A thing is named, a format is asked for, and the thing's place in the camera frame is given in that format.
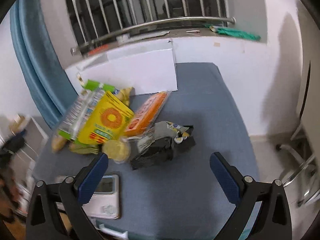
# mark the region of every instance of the device screen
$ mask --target device screen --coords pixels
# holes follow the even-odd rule
[[[113,183],[114,183],[114,179],[112,177],[102,178],[100,183],[98,184],[95,192],[106,193],[106,194],[113,193],[113,191],[114,191]]]

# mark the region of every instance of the curtain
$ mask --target curtain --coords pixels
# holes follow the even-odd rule
[[[10,9],[10,30],[32,99],[52,128],[71,106],[77,93],[51,44],[40,0],[17,0]]]

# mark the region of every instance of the yellow food wrapper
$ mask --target yellow food wrapper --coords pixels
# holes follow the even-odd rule
[[[81,143],[91,145],[117,140],[133,114],[133,111],[107,91],[79,132],[77,139]]]

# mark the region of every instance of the orange sausage packet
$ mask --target orange sausage packet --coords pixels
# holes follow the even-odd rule
[[[132,137],[142,134],[150,123],[156,119],[169,94],[170,92],[166,91],[151,95],[134,114],[124,130],[124,135]]]

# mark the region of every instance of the table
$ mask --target table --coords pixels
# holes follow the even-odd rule
[[[259,180],[256,159],[236,104],[219,69],[212,63],[176,64],[178,91],[171,93],[157,121],[194,125],[190,151],[172,161],[132,171],[128,163],[109,161],[106,174],[118,174],[121,218],[106,227],[128,231],[129,239],[213,239],[234,210],[209,166],[219,151],[243,175]],[[131,109],[149,95],[135,96]],[[94,158],[63,149],[52,153],[51,140],[40,155],[33,176],[53,183],[58,175],[75,175]],[[258,208],[243,232],[248,235]]]

